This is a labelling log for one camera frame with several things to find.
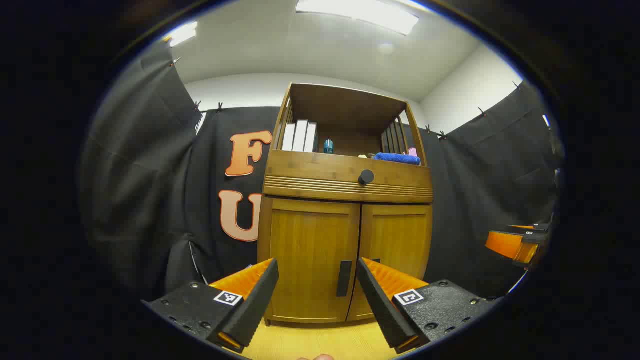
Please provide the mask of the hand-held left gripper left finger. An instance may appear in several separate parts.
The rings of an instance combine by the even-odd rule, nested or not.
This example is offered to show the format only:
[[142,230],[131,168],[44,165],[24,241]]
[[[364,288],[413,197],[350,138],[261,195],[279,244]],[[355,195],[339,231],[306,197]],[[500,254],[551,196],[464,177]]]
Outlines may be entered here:
[[144,305],[203,341],[242,353],[258,330],[279,280],[270,258],[211,284],[190,282]]

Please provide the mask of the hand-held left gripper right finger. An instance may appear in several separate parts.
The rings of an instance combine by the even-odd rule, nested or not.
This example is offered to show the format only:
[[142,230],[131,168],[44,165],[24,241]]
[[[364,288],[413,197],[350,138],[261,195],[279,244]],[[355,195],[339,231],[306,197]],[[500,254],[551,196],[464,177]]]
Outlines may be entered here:
[[365,257],[358,259],[356,273],[384,339],[397,354],[462,332],[501,302],[448,279],[428,284]]

